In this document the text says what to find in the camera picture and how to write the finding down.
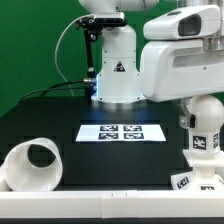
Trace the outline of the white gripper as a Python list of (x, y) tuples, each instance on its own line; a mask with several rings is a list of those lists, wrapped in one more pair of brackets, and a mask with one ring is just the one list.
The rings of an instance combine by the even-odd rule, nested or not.
[(187, 97), (224, 92), (224, 51), (206, 52), (202, 40), (151, 41), (141, 53), (140, 84), (151, 101), (181, 99), (179, 124), (194, 128)]

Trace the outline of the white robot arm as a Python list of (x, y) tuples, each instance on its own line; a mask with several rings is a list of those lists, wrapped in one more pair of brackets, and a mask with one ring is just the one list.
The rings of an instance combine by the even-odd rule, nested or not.
[(89, 37), (101, 35), (102, 70), (93, 100), (132, 104), (177, 100), (180, 124), (194, 128), (195, 96), (224, 91), (224, 0), (176, 1), (176, 9), (143, 26), (148, 40), (136, 62), (136, 34), (125, 14), (149, 10), (160, 0), (78, 0), (90, 16)]

